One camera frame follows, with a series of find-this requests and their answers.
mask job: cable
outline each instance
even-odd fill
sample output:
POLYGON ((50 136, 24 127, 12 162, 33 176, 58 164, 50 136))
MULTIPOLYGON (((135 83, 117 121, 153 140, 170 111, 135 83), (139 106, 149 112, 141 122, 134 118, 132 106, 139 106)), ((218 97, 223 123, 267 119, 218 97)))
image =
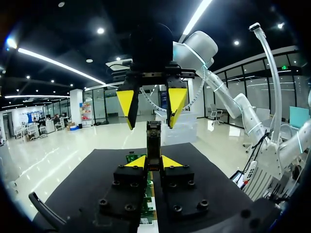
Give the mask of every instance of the cable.
POLYGON ((264 136, 262 136, 261 139, 258 141, 258 143, 252 147, 252 149, 253 149, 252 154, 251 154, 251 156, 249 157, 249 159, 248 159, 248 161, 247 161, 247 163, 246 163, 246 165, 245 165, 245 167, 244 167, 242 173, 240 174, 240 177, 239 177, 238 180, 236 181, 236 183, 239 182, 240 178, 242 177, 242 174, 244 174, 244 172, 247 170, 246 168, 247 168, 247 166, 248 166, 250 160, 252 159, 252 157, 253 157, 253 155, 254 155, 254 153, 255 153, 255 150, 257 149, 258 145, 260 144, 260 146, 259 146, 259 148, 258 148, 258 150, 257 150, 257 154, 256 154, 256 156, 255 156, 255 158, 254 158, 254 160, 256 160, 256 158, 257 158, 257 156, 258 156, 258 153, 259 153, 259 150, 260 150, 260 148, 261 148, 261 146, 262 146, 262 143, 263 143, 264 139, 266 138, 266 136, 268 136, 267 130, 265 131, 264 136))
MULTIPOLYGON (((309 148, 309 152, 308 152, 308 154, 307 154, 307 158, 306 158, 305 163, 307 163, 307 160, 308 160, 308 157, 309 157, 310 151, 311 151, 311 148, 309 148)), ((291 196, 292 191, 293 191, 294 187, 296 186, 296 184, 297 184, 297 182, 298 182, 298 180, 299 180, 299 177, 300 177, 300 175, 301 175, 301 173, 302 173, 303 169, 301 169, 301 171, 300 171, 300 173, 299 173, 299 175, 298 175, 298 177, 297 177, 297 179, 296 179, 296 181, 295 181, 294 185, 292 186, 292 188, 291 188, 291 189, 290 189, 290 191, 288 192, 288 195, 287 195, 288 197, 290 197, 290 196, 291 196)))

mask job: white cable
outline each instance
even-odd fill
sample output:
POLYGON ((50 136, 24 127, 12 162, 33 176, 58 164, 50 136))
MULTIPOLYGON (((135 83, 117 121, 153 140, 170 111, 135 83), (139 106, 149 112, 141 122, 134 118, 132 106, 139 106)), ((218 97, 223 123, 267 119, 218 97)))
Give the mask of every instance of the white cable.
MULTIPOLYGON (((200 96, 202 90, 203 90, 203 86, 204 86, 204 82, 205 82, 205 68, 207 69, 207 67, 205 65, 202 66, 203 69, 203 78, 201 81, 201 85, 198 89, 198 92, 196 93, 196 95, 194 96, 193 100, 185 107, 183 107, 183 110, 188 110, 193 104, 194 102, 198 99, 198 97, 200 96)), ((151 104, 151 106, 153 106, 156 110, 158 111, 162 111, 162 112, 166 112, 166 109, 161 108, 159 106, 157 106, 155 103, 153 103, 153 101, 149 98, 149 96, 147 96, 146 92, 144 91, 144 89, 141 87, 140 88, 141 93, 143 94, 143 96, 146 98, 146 100, 151 104)))

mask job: white column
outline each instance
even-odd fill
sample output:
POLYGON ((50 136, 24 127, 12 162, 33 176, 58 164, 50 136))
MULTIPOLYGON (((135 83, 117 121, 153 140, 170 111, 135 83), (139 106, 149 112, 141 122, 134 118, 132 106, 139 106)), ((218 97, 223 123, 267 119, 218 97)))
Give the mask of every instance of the white column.
POLYGON ((82 123, 81 114, 80 114, 80 104, 83 103, 82 90, 74 89, 70 91, 70 110, 72 122, 76 125, 82 123))

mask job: white tube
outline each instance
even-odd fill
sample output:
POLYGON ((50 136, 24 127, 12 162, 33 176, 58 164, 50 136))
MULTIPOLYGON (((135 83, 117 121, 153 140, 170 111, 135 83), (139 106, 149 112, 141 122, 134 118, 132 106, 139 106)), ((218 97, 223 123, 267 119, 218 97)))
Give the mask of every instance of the white tube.
POLYGON ((266 53, 270 70, 272 74, 273 84, 274 84, 274 95, 275 95, 275 102, 276 102, 276 111, 275 111, 275 126, 274 131, 272 133, 271 141, 278 144, 279 143, 279 134, 281 128, 281 121, 282 121, 282 95, 281 95, 281 85, 279 81, 279 76, 277 72, 276 62, 273 58, 271 53, 270 47, 266 40, 266 36, 261 29, 261 27, 254 30, 254 33, 258 40, 261 42, 261 45, 266 53))

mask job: chair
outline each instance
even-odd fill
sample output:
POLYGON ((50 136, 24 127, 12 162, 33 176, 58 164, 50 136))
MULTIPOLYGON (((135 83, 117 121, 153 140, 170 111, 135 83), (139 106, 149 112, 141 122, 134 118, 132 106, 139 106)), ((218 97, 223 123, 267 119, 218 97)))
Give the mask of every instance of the chair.
POLYGON ((27 127, 27 133, 28 133, 29 137, 31 135, 33 135, 33 137, 30 138, 30 141, 31 140, 35 140, 37 138, 37 136, 36 136, 36 134, 37 134, 36 128, 38 128, 36 124, 29 124, 28 127, 27 127))
POLYGON ((41 126, 41 127, 39 128, 39 130, 40 130, 40 133, 41 133, 40 138, 43 138, 43 137, 47 137, 47 136, 48 136, 47 127, 41 126))
POLYGON ((211 113, 210 113, 210 117, 214 117, 215 119, 212 122, 212 126, 214 125, 215 122, 217 122, 219 125, 220 123, 223 123, 223 121, 219 120, 219 118, 222 116, 223 111, 222 110, 217 110, 216 105, 215 104, 211 104, 210 105, 211 108, 211 113))

